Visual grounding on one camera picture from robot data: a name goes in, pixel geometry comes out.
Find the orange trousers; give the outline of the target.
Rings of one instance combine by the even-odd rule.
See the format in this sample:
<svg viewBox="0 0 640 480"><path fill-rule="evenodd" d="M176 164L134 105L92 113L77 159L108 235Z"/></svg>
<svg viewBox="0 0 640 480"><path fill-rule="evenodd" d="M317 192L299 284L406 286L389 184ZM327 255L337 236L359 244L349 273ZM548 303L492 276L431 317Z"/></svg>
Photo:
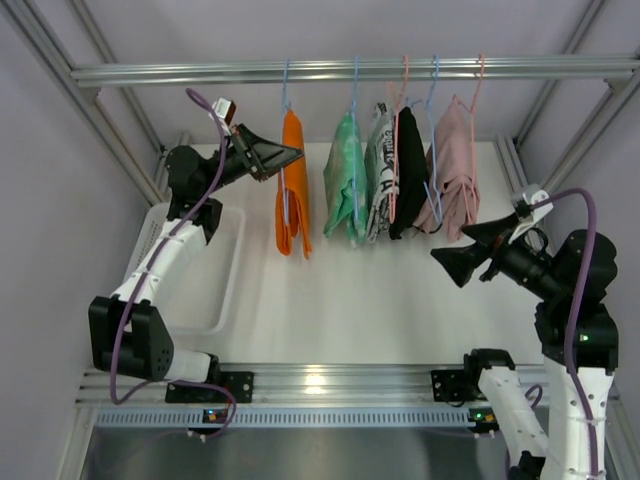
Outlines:
<svg viewBox="0 0 640 480"><path fill-rule="evenodd" d="M281 254L288 256L293 251L293 240L300 236L302 252L309 259L313 250L311 243L310 195L306 158L302 156L278 174L278 189L275 201L276 246Z"/></svg>

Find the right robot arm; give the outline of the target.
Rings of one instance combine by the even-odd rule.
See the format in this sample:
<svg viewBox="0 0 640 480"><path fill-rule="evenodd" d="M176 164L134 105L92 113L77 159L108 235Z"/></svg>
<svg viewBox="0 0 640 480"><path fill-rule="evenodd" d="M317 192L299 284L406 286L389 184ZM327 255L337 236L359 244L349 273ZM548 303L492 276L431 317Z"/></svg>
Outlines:
<svg viewBox="0 0 640 480"><path fill-rule="evenodd" d="M549 255L517 237L516 218L472 225L472 244L438 248L432 257L458 287L482 263L488 282L502 274L539 300L534 327L547 374L549 427L522 390L515 362L501 349L463 358L464 389L489 402L504 436L510 479L603 479L609 391L619 362L619 332L603 303L615 279L616 248L595 222L569 234Z"/></svg>

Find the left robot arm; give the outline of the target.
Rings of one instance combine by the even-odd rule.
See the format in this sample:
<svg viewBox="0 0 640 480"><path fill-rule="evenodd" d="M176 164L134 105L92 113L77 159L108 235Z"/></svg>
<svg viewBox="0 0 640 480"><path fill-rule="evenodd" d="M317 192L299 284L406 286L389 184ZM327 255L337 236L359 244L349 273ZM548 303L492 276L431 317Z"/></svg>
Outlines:
<svg viewBox="0 0 640 480"><path fill-rule="evenodd" d="M146 382L213 382L216 358L175 347L163 304L218 229L223 205L213 193L246 175L268 180L302 156L301 148L263 139L243 124L209 158L188 145L168 153L171 200L158 239L129 278L88 309L97 369Z"/></svg>

